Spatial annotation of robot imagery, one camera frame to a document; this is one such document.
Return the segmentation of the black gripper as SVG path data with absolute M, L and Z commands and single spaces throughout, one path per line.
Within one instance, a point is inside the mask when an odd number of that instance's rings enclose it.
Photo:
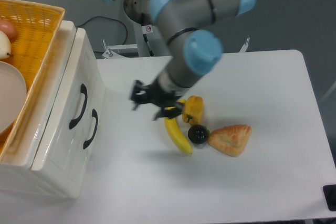
M 153 118 L 153 120 L 156 121 L 159 118 L 173 119 L 181 115 L 184 105 L 182 103 L 176 103 L 180 97 L 181 95 L 176 91 L 164 91 L 157 77 L 149 85 L 144 85 L 140 80 L 135 80 L 130 100 L 134 103 L 133 111 L 135 111 L 138 106 L 149 103 L 160 107 Z

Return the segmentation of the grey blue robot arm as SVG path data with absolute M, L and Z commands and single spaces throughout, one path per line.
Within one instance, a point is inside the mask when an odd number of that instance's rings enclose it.
M 158 28 L 172 59 L 151 84 L 136 81 L 130 98 L 135 106 L 156 105 L 156 118 L 172 119 L 182 113 L 179 98 L 208 74 L 222 56 L 221 41 L 204 27 L 250 11 L 256 0 L 136 1 L 147 8 L 136 8 L 140 23 Z

